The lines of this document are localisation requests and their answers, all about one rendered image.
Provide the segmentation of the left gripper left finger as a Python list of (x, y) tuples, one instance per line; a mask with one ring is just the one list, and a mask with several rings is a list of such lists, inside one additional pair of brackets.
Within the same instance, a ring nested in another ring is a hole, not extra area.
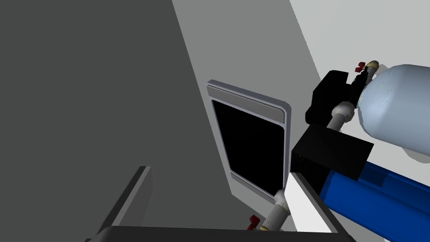
[(152, 169), (140, 166), (97, 231), (110, 226), (142, 226), (153, 192)]

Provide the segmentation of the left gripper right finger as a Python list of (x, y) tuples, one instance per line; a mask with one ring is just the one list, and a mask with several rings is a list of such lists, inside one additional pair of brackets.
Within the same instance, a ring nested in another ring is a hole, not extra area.
[(340, 232), (340, 223), (301, 173), (289, 173), (284, 196), (297, 231)]

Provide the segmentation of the white pipe with red valve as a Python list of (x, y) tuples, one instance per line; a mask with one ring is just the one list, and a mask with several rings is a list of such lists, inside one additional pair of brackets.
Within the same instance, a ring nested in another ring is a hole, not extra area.
[[(267, 198), (268, 201), (271, 201), (269, 196), (259, 190), (255, 190), (255, 192), (263, 197)], [(259, 230), (262, 231), (280, 231), (282, 225), (286, 221), (286, 219), (290, 216), (291, 212), (288, 208), (288, 204), (286, 202), (284, 196), (285, 188), (282, 188), (276, 192), (274, 195), (274, 206), (270, 211), (268, 217), (264, 220)], [(255, 215), (252, 215), (250, 218), (250, 225), (247, 227), (247, 230), (258, 230), (257, 226), (260, 223), (260, 219)]]

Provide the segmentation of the blue cylinder with black cap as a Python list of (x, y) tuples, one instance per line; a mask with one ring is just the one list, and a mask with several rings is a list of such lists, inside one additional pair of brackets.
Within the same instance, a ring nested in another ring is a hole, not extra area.
[(430, 242), (430, 187), (367, 161), (373, 144), (317, 124), (292, 150), (325, 205), (391, 242)]

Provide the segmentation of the black box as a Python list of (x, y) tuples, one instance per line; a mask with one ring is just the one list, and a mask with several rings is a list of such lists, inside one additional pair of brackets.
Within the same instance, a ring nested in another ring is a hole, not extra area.
[(356, 76), (352, 84), (347, 84), (347, 72), (329, 71), (312, 93), (311, 105), (305, 113), (306, 123), (327, 126), (332, 119), (332, 110), (341, 102), (349, 102), (356, 109), (367, 76), (365, 69)]

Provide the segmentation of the pale blue tank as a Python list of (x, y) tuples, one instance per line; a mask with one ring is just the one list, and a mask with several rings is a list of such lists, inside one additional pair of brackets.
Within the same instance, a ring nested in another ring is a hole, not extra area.
[(430, 67), (384, 70), (364, 88), (358, 113), (372, 138), (430, 156)]

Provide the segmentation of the black panel with silver frame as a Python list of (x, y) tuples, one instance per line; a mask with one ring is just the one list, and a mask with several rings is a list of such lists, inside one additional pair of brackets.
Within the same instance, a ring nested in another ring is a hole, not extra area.
[(216, 80), (206, 89), (231, 175), (273, 202), (289, 171), (290, 105)]

